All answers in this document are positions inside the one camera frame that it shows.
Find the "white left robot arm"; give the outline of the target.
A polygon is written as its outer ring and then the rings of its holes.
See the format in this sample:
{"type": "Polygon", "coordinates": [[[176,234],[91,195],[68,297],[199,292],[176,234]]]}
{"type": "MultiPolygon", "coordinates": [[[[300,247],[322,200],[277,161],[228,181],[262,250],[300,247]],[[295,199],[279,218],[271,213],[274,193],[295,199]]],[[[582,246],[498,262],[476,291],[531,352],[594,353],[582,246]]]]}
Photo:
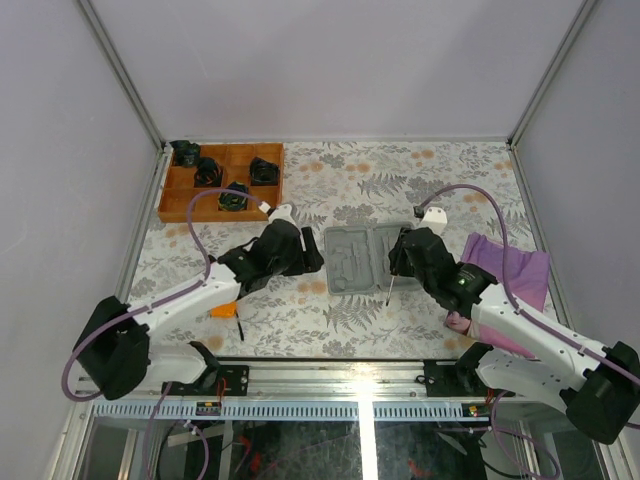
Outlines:
{"type": "Polygon", "coordinates": [[[236,302],[276,276],[321,269],[324,259],[309,227],[277,219],[251,241],[210,260],[200,277],[134,306],[111,296],[94,309],[74,347],[73,359],[99,395],[120,399],[160,384],[172,395],[215,395],[224,390],[222,366],[201,342],[159,344],[179,322],[236,302]]]}

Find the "grey plastic tool case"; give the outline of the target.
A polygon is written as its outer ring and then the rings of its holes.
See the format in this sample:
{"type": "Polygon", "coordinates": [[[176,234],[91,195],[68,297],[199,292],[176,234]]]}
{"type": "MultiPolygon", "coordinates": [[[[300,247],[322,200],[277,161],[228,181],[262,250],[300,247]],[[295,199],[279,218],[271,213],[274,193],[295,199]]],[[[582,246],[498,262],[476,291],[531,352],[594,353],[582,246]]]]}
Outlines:
{"type": "MultiPolygon", "coordinates": [[[[325,266],[331,295],[364,295],[388,292],[388,254],[403,227],[409,222],[339,226],[324,232],[325,266]]],[[[420,288],[414,278],[397,277],[393,292],[420,288]]]]}

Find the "black tape roll right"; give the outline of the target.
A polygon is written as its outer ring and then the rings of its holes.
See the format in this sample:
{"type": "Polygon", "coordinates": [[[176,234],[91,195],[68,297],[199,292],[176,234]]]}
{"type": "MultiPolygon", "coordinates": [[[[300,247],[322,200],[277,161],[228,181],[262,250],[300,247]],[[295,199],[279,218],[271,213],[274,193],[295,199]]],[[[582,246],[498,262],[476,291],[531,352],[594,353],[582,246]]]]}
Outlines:
{"type": "Polygon", "coordinates": [[[254,157],[249,166],[249,175],[252,186],[277,186],[280,168],[275,163],[254,157]]]}

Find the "orange tape measure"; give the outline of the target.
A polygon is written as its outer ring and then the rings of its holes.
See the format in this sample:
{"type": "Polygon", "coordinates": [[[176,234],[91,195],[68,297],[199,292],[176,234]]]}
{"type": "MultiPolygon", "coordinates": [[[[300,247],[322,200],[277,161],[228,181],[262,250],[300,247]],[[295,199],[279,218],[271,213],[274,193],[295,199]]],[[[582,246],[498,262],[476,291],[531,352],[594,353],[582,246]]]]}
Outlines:
{"type": "Polygon", "coordinates": [[[232,318],[237,314],[237,303],[231,302],[224,305],[214,307],[209,311],[212,318],[232,318]]]}

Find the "small black yellow screwdriver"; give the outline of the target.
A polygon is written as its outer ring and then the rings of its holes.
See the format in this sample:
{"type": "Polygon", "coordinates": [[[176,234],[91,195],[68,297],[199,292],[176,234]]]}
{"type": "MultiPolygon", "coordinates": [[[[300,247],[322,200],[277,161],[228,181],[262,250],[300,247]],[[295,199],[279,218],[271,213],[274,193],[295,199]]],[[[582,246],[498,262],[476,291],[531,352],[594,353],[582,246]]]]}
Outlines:
{"type": "Polygon", "coordinates": [[[387,292],[387,295],[386,295],[386,299],[385,299],[385,306],[389,306],[389,304],[390,304],[391,295],[392,295],[392,292],[393,292],[395,280],[396,280],[396,275],[392,274],[390,276],[389,289],[388,289],[388,292],[387,292]]]}

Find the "aluminium front rail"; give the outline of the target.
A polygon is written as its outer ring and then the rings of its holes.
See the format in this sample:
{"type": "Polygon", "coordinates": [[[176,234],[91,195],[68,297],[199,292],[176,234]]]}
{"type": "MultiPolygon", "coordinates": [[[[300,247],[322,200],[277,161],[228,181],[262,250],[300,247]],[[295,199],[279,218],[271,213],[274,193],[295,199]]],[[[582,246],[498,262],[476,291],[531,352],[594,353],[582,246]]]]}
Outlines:
{"type": "Polygon", "coordinates": [[[172,397],[223,400],[314,401],[354,398],[370,393],[376,398],[405,399],[481,397],[486,389],[452,359],[401,361],[312,361],[309,359],[224,358],[208,366],[198,358],[169,358],[151,363],[146,375],[114,394],[86,373],[70,382],[71,393],[82,399],[116,400],[159,394],[171,385],[172,397]]]}

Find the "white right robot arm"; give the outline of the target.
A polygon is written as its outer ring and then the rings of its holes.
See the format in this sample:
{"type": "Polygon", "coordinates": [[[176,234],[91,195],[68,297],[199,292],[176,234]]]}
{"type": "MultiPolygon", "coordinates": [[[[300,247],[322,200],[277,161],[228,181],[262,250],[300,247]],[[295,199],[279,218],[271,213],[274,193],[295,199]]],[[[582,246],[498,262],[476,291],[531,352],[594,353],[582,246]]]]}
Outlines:
{"type": "Polygon", "coordinates": [[[395,275],[415,278],[437,304],[488,326],[530,353],[511,359],[489,344],[456,369],[467,394],[511,391],[564,414],[588,438],[613,444],[639,407],[639,355],[618,341],[608,347],[529,312],[480,267],[458,262],[430,228],[401,229],[389,254],[395,275]]]}

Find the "orange wooden compartment tray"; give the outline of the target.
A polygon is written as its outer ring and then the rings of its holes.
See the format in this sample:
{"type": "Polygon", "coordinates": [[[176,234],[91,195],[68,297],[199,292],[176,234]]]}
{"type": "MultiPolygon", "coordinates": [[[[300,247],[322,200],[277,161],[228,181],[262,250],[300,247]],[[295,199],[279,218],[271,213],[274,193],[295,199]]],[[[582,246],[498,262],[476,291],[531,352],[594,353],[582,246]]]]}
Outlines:
{"type": "Polygon", "coordinates": [[[157,209],[164,223],[261,221],[263,202],[277,206],[284,181],[281,143],[170,143],[171,160],[157,209]]]}

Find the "black blue tape roll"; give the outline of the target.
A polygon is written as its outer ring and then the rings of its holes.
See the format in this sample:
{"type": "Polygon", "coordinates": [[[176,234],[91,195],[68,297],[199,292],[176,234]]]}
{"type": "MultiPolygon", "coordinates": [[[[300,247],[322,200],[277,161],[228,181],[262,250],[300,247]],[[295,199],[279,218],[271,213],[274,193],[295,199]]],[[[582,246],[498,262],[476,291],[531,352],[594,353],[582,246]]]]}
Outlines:
{"type": "Polygon", "coordinates": [[[249,188],[238,181],[230,183],[219,193],[218,209],[224,212],[239,212],[247,208],[249,188]]]}

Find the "black tape roll top-left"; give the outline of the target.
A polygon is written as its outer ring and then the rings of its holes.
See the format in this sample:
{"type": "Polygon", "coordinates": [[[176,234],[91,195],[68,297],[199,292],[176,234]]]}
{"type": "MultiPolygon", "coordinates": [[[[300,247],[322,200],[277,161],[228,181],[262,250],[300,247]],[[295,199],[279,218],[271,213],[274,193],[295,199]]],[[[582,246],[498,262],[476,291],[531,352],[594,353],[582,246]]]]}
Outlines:
{"type": "Polygon", "coordinates": [[[201,147],[188,140],[174,140],[170,143],[173,149],[173,164],[183,168],[195,167],[200,159],[201,147]]]}

